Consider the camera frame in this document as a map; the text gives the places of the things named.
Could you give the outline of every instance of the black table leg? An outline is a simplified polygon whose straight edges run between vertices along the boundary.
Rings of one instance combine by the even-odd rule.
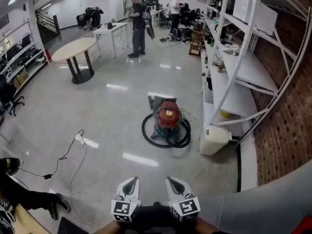
[[[86,51],[84,52],[84,55],[86,56],[86,60],[87,60],[87,64],[88,64],[90,73],[91,73],[91,74],[94,74],[94,71],[93,71],[93,68],[92,68],[92,65],[91,65],[91,62],[90,62],[88,50],[86,50]]]
[[[73,75],[72,82],[73,82],[74,84],[78,84],[79,81],[78,81],[78,78],[77,78],[77,76],[76,76],[76,73],[75,73],[75,71],[74,71],[74,68],[73,68],[73,65],[72,65],[72,62],[70,61],[70,59],[67,59],[67,63],[68,63],[68,67],[69,67],[69,69],[70,69],[70,72],[72,72],[72,75]]]
[[[80,69],[79,69],[78,62],[77,62],[76,57],[73,57],[73,61],[74,61],[75,67],[76,67],[76,69],[77,69],[77,73],[80,74]]]

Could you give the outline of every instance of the man in white shirt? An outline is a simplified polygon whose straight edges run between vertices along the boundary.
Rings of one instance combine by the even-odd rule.
[[[127,13],[127,11],[130,11],[131,13],[133,12],[131,0],[123,0],[123,5],[125,6],[126,13]]]
[[[174,32],[174,29],[177,29],[180,23],[180,9],[183,8],[184,5],[179,5],[179,0],[172,0],[171,2],[171,30],[170,34]]]

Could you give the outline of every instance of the black vacuum hose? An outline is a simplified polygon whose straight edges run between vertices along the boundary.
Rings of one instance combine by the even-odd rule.
[[[186,135],[183,137],[182,140],[178,141],[177,143],[171,143],[169,141],[169,138],[168,138],[169,132],[165,132],[165,140],[168,143],[168,145],[158,144],[158,143],[152,141],[150,138],[148,138],[148,136],[146,135],[146,132],[145,132],[145,124],[146,124],[147,120],[151,117],[153,117],[153,114],[149,114],[147,117],[145,117],[145,119],[142,122],[142,127],[141,127],[142,128],[142,134],[143,134],[144,138],[150,144],[157,146],[157,147],[161,147],[161,148],[170,148],[170,147],[183,148],[183,147],[186,147],[190,143],[190,141],[191,141],[191,125],[186,118],[183,118],[183,120],[181,122],[181,125],[186,130]]]

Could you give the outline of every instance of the round table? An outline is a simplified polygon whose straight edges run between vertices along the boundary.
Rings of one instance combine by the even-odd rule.
[[[91,48],[96,43],[96,39],[92,37],[85,37],[81,38],[75,41],[72,41],[65,46],[59,48],[53,55],[52,60],[53,61],[60,61],[60,60],[67,60],[68,67],[70,71],[72,72],[73,78],[72,83],[73,84],[82,84],[88,80],[90,80],[93,75],[94,71],[92,69],[92,65],[90,62],[88,49]],[[84,55],[86,56],[86,60],[88,63],[89,70],[84,69],[80,70],[76,55],[84,52]],[[77,73],[75,73],[72,62],[70,61],[70,58],[73,58]]]

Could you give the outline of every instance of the white box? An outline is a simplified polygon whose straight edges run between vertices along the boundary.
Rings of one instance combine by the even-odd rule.
[[[199,153],[214,155],[223,146],[232,140],[232,133],[226,128],[218,126],[207,126],[200,136]]]
[[[250,12],[252,9],[253,0],[235,0],[233,16],[248,23]],[[259,3],[255,16],[256,29],[262,30],[265,33],[272,35],[277,19],[277,12]]]

